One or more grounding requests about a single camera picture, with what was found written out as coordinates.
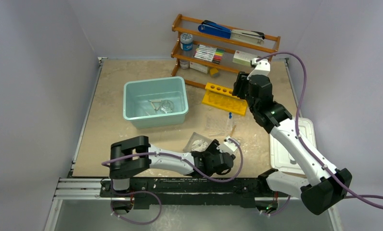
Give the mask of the glass beaker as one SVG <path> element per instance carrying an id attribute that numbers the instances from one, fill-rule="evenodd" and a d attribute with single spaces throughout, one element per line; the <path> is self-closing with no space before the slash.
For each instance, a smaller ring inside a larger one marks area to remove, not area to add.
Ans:
<path id="1" fill-rule="evenodd" d="M 163 114 L 170 114 L 174 112 L 174 103 L 171 100 L 162 100 L 159 105 L 159 111 Z"/>

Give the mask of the clay pipe triangle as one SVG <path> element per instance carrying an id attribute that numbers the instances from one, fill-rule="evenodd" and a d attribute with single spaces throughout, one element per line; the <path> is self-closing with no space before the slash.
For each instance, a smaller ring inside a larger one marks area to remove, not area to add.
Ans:
<path id="1" fill-rule="evenodd" d="M 158 111 L 163 111 L 163 100 L 149 100 L 149 103 L 156 113 Z"/>

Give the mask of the amber rubber tubing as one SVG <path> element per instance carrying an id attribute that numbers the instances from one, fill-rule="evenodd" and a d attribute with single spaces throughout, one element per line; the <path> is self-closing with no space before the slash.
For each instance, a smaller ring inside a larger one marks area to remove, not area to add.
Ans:
<path id="1" fill-rule="evenodd" d="M 235 130 L 236 130 L 236 127 L 237 127 L 237 125 L 234 125 L 234 126 L 232 127 L 231 132 L 230 132 L 230 134 L 229 134 L 230 137 L 233 136 L 233 134 L 234 134 L 234 132 L 235 132 Z"/>

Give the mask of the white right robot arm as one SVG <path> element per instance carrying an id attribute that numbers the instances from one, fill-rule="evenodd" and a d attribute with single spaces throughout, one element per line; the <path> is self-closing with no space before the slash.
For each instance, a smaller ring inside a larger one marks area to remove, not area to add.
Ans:
<path id="1" fill-rule="evenodd" d="M 259 176 L 258 191 L 269 196 L 282 192 L 301 199 L 313 214 L 320 215 L 346 196 L 352 174 L 338 169 L 297 131 L 289 111 L 273 100 L 272 84 L 264 75 L 239 72 L 232 95 L 247 102 L 255 122 L 276 139 L 294 158 L 305 178 L 271 169 Z"/>

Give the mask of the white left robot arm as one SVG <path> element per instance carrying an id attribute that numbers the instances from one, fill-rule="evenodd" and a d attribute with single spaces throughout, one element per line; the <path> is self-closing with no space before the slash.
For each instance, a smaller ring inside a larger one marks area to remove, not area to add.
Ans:
<path id="1" fill-rule="evenodd" d="M 212 176 L 226 175 L 234 166 L 235 152 L 242 152 L 238 141 L 227 137 L 222 143 L 213 140 L 203 151 L 178 153 L 158 148 L 147 136 L 138 136 L 111 145 L 110 160 L 102 163 L 109 168 L 110 184 L 105 191 L 111 197 L 136 198 L 138 207 L 145 208 L 156 199 L 160 205 L 219 205 L 228 192 L 212 191 L 215 182 L 229 179 Z M 176 180 L 135 180 L 134 176 L 148 169 L 167 170 L 181 174 Z"/>

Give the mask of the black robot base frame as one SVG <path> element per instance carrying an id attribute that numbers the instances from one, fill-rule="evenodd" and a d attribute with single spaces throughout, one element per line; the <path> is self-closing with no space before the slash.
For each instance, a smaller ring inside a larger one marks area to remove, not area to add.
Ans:
<path id="1" fill-rule="evenodd" d="M 281 192 L 266 189 L 258 178 L 235 178 L 218 183 L 206 178 L 135 177 L 129 188 L 113 190 L 110 180 L 101 181 L 101 198 L 117 201 L 127 198 L 134 209 L 148 209 L 151 205 L 236 205 L 242 208 L 265 210 L 278 207 Z"/>

